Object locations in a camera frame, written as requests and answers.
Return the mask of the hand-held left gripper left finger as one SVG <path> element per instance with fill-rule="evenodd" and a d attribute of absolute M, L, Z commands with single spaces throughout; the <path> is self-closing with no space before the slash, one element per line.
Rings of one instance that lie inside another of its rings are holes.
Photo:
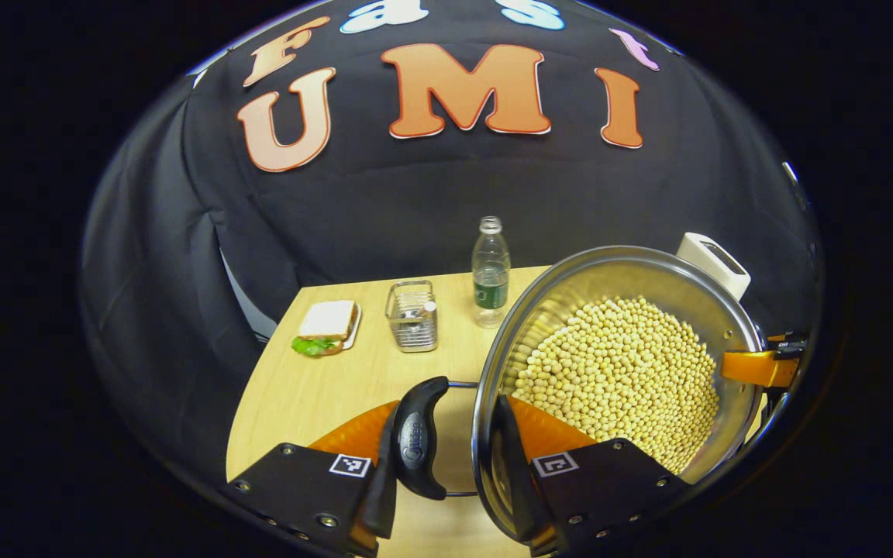
<path fill-rule="evenodd" d="M 380 405 L 307 446 L 280 443 L 220 484 L 219 494 L 322 555 L 375 557 L 394 524 L 398 407 Z"/>

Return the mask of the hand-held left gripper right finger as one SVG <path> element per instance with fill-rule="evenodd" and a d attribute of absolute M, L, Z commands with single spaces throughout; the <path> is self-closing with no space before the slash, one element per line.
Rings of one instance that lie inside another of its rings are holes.
<path fill-rule="evenodd" d="M 598 442 L 508 395 L 494 408 L 491 449 L 516 539 L 535 557 L 627 549 L 691 490 L 630 441 Z"/>

